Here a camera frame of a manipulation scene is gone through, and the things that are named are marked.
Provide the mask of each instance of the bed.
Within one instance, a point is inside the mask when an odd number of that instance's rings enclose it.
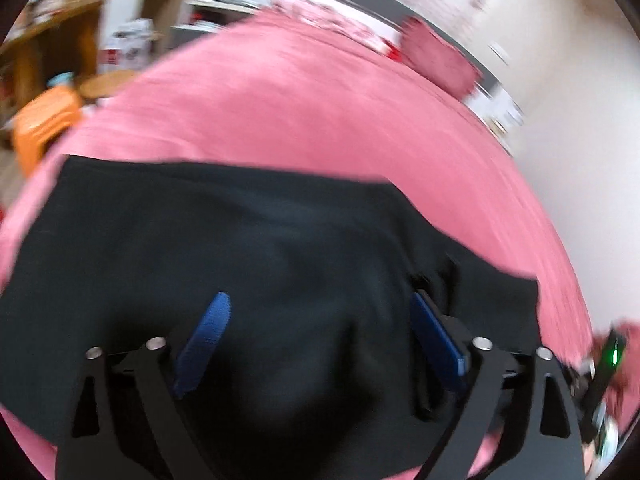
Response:
[[[590,350],[572,266],[509,155],[465,105],[345,36],[264,10],[166,56],[60,140],[27,182],[0,229],[3,282],[67,154],[389,179],[447,235],[499,269],[537,277],[542,341],[558,358],[576,364]],[[52,479],[53,447],[1,413]]]

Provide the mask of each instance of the light blue object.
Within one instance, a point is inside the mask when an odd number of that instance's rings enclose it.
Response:
[[[219,292],[175,360],[174,395],[181,399],[195,390],[231,318],[231,300]]]
[[[67,85],[73,86],[74,81],[74,73],[73,72],[64,72],[62,74],[58,74],[57,76],[52,77],[47,81],[47,88],[53,88],[54,86],[59,85]]]

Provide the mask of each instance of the black fabric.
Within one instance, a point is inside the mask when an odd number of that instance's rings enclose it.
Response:
[[[502,348],[539,344],[536,283],[489,266],[390,184],[205,164],[66,161],[0,299],[0,402],[55,444],[84,351],[176,346],[231,320],[179,408],[229,478],[370,479],[420,465],[410,276]]]

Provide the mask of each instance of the wooden desk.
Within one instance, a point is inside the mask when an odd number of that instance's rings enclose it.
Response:
[[[46,80],[59,73],[74,72],[79,78],[96,73],[95,34],[101,7],[100,1],[62,10],[0,45],[0,64],[13,62],[18,109],[40,95]]]

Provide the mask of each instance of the wooden stool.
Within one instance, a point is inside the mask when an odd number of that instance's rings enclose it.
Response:
[[[15,115],[14,149],[24,176],[30,176],[51,144],[82,119],[81,107],[76,92],[67,86],[56,86]]]
[[[80,85],[79,92],[88,101],[111,97],[137,75],[138,72],[135,70],[116,70],[115,72],[95,75]]]

